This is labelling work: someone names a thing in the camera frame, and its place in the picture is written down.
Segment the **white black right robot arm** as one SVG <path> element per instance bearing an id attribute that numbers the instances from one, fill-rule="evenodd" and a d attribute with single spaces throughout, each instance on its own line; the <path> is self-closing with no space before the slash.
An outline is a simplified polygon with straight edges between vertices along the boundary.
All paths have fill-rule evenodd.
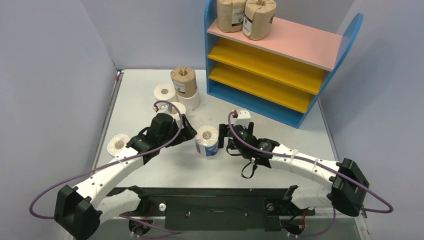
<path id="1" fill-rule="evenodd" d="M 333 207 L 347 216 L 359 216 L 367 192 L 357 184 L 367 188 L 369 182 L 355 161 L 348 158 L 342 162 L 313 158 L 277 141 L 256 138 L 253 127 L 253 122 L 249 123 L 248 128 L 220 124 L 218 147 L 224 148 L 224 139 L 227 138 L 226 150 L 236 150 L 234 156 L 247 159 L 253 172 L 258 166 L 264 166 L 290 172 L 319 185 L 292 185 L 282 199 L 282 207 L 287 213 L 294 214 L 307 208 Z"/>

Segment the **blue wrapped roll at left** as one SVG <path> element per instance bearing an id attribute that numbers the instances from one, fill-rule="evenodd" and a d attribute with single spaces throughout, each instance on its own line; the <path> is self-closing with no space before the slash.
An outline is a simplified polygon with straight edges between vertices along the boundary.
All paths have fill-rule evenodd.
<path id="1" fill-rule="evenodd" d="M 124 133 L 115 135 L 106 146 L 107 152 L 113 157 L 118 156 L 119 153 L 126 147 L 130 139 L 131 138 Z"/>

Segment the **brown roll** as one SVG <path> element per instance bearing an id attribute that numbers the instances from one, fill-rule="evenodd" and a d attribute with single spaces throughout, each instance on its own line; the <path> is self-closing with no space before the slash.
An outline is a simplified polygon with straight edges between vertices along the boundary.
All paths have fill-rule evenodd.
<path id="1" fill-rule="evenodd" d="M 243 28 L 246 0 L 217 0 L 217 26 L 225 33 L 239 32 Z"/>
<path id="2" fill-rule="evenodd" d="M 192 97 L 197 91 L 195 70 L 188 66 L 179 66 L 170 72 L 176 93 L 184 98 Z"/>

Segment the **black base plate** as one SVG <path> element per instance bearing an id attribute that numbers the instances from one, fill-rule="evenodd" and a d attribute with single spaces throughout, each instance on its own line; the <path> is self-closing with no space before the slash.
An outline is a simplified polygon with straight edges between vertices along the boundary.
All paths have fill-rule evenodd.
<path id="1" fill-rule="evenodd" d="M 301 209 L 291 202 L 294 188 L 142 188 L 112 189 L 98 207 L 83 201 L 77 219 L 79 232 L 91 236 L 115 217 L 127 218 L 132 228 L 151 228 L 162 221 L 166 233 L 185 231 L 280 231 L 281 217 L 290 220 L 314 210 Z"/>

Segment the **brown roll cloud logo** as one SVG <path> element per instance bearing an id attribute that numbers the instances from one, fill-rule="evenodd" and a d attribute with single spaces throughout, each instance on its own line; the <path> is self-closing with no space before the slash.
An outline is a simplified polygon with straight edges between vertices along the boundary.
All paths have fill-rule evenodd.
<path id="1" fill-rule="evenodd" d="M 267 37 L 272 28 L 277 4 L 274 0 L 247 0 L 242 32 L 254 41 Z"/>

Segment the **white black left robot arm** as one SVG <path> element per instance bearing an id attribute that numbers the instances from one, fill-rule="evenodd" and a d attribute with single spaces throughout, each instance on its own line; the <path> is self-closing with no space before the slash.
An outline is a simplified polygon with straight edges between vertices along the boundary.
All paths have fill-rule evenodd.
<path id="1" fill-rule="evenodd" d="M 109 166 L 74 187 L 65 185 L 58 191 L 54 221 L 76 240 L 87 240 L 111 218 L 127 212 L 145 214 L 149 201 L 136 186 L 113 196 L 108 194 L 129 174 L 157 156 L 161 146 L 173 147 L 196 135 L 185 114 L 175 120 L 167 113 L 157 113 L 150 126 L 133 136 Z"/>

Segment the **colourful wooden shelf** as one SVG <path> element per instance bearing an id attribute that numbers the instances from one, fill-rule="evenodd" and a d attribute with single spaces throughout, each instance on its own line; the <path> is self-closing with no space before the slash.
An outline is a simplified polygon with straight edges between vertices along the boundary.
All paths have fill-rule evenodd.
<path id="1" fill-rule="evenodd" d="M 275 17 L 261 40 L 218 28 L 217 2 L 207 1 L 204 38 L 207 93 L 299 128 L 351 50 L 364 16 L 342 35 Z"/>

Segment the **blue plastic tissue roll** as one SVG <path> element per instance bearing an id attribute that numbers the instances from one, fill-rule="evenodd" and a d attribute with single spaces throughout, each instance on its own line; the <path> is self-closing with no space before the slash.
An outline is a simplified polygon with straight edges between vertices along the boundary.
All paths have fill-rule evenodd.
<path id="1" fill-rule="evenodd" d="M 195 147 L 199 154 L 205 157 L 215 156 L 218 153 L 219 131 L 210 125 L 202 125 L 195 136 Z"/>

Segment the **brown wrapped roll on stack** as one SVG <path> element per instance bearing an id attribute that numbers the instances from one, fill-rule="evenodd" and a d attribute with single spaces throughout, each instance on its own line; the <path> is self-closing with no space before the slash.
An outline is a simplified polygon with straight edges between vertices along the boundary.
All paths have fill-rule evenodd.
<path id="1" fill-rule="evenodd" d="M 192 97 L 197 91 L 195 70 L 188 66 L 179 66 L 170 72 L 176 93 L 184 98 Z"/>

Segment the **white paper roll under stack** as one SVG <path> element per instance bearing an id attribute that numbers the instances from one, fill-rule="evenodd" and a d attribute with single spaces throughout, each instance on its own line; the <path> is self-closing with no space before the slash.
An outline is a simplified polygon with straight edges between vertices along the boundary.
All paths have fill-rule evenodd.
<path id="1" fill-rule="evenodd" d="M 190 97 L 180 96 L 178 93 L 176 94 L 177 99 L 180 103 L 182 103 L 187 110 L 195 110 L 200 105 L 200 95 L 199 89 L 197 88 L 194 95 Z"/>

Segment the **aluminium rail frame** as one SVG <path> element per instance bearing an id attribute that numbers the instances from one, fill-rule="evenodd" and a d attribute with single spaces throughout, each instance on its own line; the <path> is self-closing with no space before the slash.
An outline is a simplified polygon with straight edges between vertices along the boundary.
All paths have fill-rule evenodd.
<path id="1" fill-rule="evenodd" d="M 264 189 L 255 194 L 243 189 L 120 187 L 122 180 L 145 166 L 161 149 L 199 141 L 201 130 L 194 129 L 180 110 L 173 116 L 172 110 L 176 108 L 169 100 L 157 100 L 153 104 L 155 116 L 151 124 L 126 142 L 112 161 L 87 172 L 84 181 L 72 187 L 65 185 L 58 191 L 53 218 L 72 237 L 87 240 L 104 222 L 141 214 L 153 206 L 153 198 L 162 196 L 205 199 L 204 204 L 180 202 L 168 203 L 164 209 L 154 208 L 154 214 L 166 217 L 166 226 L 184 218 L 182 224 L 171 226 L 169 235 L 181 230 L 204 230 L 205 224 L 194 225 L 197 213 L 230 213 L 248 219 L 241 226 L 248 229 L 257 225 L 256 214 L 263 216 L 265 222 L 278 224 L 280 216 L 294 219 L 300 213 L 312 213 L 315 208 L 332 208 L 334 213 L 349 217 L 358 217 L 363 211 L 369 182 L 353 160 L 313 158 L 277 141 L 257 138 L 251 115 L 244 108 L 231 111 L 227 122 L 219 125 L 213 149 L 225 149 L 233 157 L 243 157 L 253 171 L 258 166 L 284 170 L 308 178 L 318 187 L 292 185 L 276 188 L 272 195 L 266 195 Z"/>

